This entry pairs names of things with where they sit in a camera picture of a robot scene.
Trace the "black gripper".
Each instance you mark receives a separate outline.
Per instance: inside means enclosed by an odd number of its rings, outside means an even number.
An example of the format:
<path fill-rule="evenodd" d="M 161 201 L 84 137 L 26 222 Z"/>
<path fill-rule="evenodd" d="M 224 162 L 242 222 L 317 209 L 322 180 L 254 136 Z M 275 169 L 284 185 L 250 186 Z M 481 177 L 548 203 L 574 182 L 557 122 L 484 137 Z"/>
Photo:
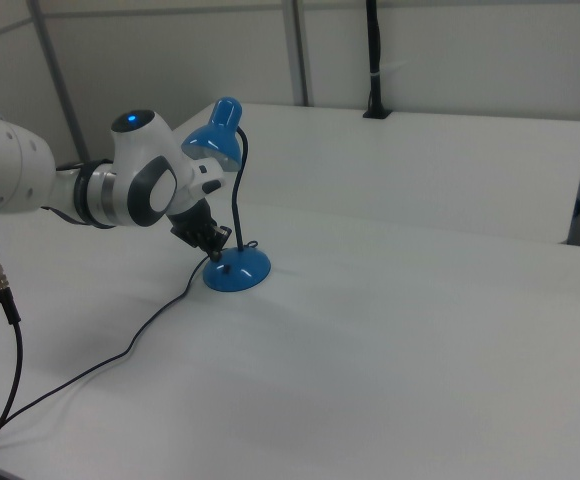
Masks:
<path fill-rule="evenodd" d="M 212 262 L 221 259 L 222 249 L 229 240 L 232 230 L 226 226 L 216 226 L 210 206 L 205 199 L 199 200 L 185 212 L 169 214 L 168 220 L 172 225 L 171 232 L 175 236 L 194 248 L 208 251 Z"/>

